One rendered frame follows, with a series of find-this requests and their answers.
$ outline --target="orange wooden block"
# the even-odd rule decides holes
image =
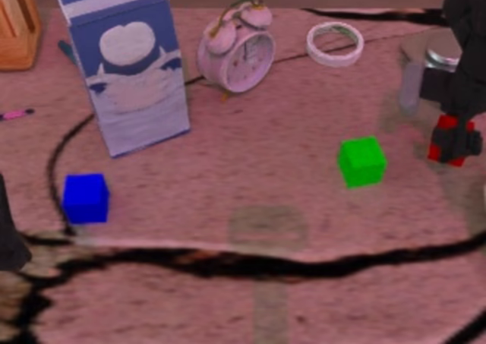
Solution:
[[[32,67],[41,34],[34,0],[0,0],[0,71]]]

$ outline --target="pink pen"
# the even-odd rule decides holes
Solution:
[[[7,120],[12,120],[14,118],[21,118],[22,116],[32,115],[33,113],[34,109],[6,112],[5,114],[0,115],[0,122],[6,122]]]

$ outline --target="pink alarm clock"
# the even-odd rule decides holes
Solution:
[[[239,0],[211,22],[197,50],[199,72],[233,93],[257,86],[275,57],[267,29],[272,13],[262,1]]]

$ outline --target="white ring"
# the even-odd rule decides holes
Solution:
[[[331,55],[321,52],[315,46],[314,39],[317,35],[331,32],[341,33],[352,39],[356,44],[356,49],[344,55]],[[330,67],[336,68],[352,65],[361,57],[364,47],[365,40],[358,29],[352,27],[351,25],[337,21],[316,25],[307,34],[307,53],[320,65],[329,65]]]

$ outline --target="cube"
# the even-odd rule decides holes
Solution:
[[[338,165],[346,186],[356,188],[380,183],[387,158],[376,137],[362,137],[341,143]]]
[[[103,174],[66,176],[62,208],[71,224],[106,222],[109,191]]]

